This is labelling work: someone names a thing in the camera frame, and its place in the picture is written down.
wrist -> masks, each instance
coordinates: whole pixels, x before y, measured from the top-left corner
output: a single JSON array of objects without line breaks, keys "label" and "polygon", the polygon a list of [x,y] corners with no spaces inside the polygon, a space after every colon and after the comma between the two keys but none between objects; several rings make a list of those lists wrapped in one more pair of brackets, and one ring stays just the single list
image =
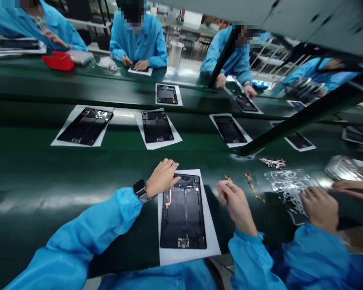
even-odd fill
[{"label": "wrist", "polygon": [[248,218],[247,220],[236,223],[235,226],[240,232],[243,232],[244,234],[258,236],[258,231],[254,224],[253,218]]},{"label": "wrist", "polygon": [[309,221],[313,226],[325,231],[326,233],[329,233],[333,236],[337,235],[337,225],[327,225],[319,222],[315,222],[310,220]]},{"label": "wrist", "polygon": [[152,187],[152,183],[149,179],[146,181],[146,195],[149,198],[153,198],[157,195],[157,193],[154,191],[154,189]]}]

red container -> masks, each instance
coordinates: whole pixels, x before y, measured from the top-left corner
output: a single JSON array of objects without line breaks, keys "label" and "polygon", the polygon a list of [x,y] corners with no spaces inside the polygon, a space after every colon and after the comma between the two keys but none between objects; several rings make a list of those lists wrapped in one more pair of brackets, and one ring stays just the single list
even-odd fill
[{"label": "red container", "polygon": [[70,71],[74,68],[74,63],[69,54],[64,52],[52,52],[52,56],[43,56],[44,63],[52,69]]}]

finger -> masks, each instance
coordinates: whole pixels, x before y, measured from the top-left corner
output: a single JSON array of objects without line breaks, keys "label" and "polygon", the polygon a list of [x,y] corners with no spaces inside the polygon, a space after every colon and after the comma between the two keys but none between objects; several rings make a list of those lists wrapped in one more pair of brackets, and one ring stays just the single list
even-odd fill
[{"label": "finger", "polygon": [[161,165],[163,164],[163,162],[159,162],[159,164],[156,166],[156,168],[155,168],[155,170],[157,169],[157,168],[160,168],[161,167]]},{"label": "finger", "polygon": [[311,204],[310,199],[305,194],[300,194],[300,198],[302,200],[302,205],[305,208],[305,211],[308,212],[309,206]]},{"label": "finger", "polygon": [[222,204],[223,205],[227,205],[229,203],[228,201],[228,195],[227,193],[225,193],[222,188],[220,187],[219,183],[217,183],[217,190],[218,190],[218,193],[219,193],[219,196],[218,196],[218,199],[219,200],[222,200]]},{"label": "finger", "polygon": [[243,192],[243,190],[240,188],[240,187],[238,187],[238,186],[236,186],[232,181],[229,181],[229,182],[227,182],[226,183],[226,185],[234,192],[234,193],[236,193],[236,194],[243,194],[244,195],[244,192]]},{"label": "finger", "polygon": [[305,193],[306,193],[307,198],[309,199],[309,201],[316,201],[317,198],[316,198],[314,192],[311,190],[311,187],[308,187],[305,190]]},{"label": "finger", "polygon": [[179,167],[179,163],[174,162],[174,163],[172,164],[172,166],[171,166],[171,169],[172,169],[173,171],[175,171],[178,167]]},{"label": "finger", "polygon": [[172,166],[172,164],[174,164],[175,162],[172,160],[172,159],[169,159],[168,161],[167,161],[167,163],[166,163],[166,167],[171,167]]},{"label": "finger", "polygon": [[222,204],[222,205],[227,205],[228,204],[228,201],[226,199],[226,197],[224,196],[223,193],[220,193],[219,194],[219,202]]},{"label": "finger", "polygon": [[309,191],[311,192],[311,194],[313,195],[314,198],[321,199],[323,197],[317,187],[311,186],[311,187],[308,187],[308,189],[309,189]]},{"label": "finger", "polygon": [[227,186],[226,183],[219,181],[219,186],[223,192],[225,192],[228,196],[228,199],[233,199],[236,195],[235,193]]},{"label": "finger", "polygon": [[181,176],[177,176],[174,179],[172,179],[171,187],[173,187],[181,178],[182,178]]},{"label": "finger", "polygon": [[320,187],[315,187],[315,192],[318,198],[329,197],[329,194]]},{"label": "finger", "polygon": [[138,67],[140,66],[141,61],[137,62],[136,65],[134,66],[134,69],[138,69]]},{"label": "finger", "polygon": [[343,189],[341,190],[340,192],[342,193],[346,193],[348,195],[351,195],[351,196],[354,196],[354,197],[357,197],[359,199],[362,199],[363,200],[363,193],[357,193],[357,192],[354,192],[354,191],[349,191],[349,190],[346,190],[346,189]]}]

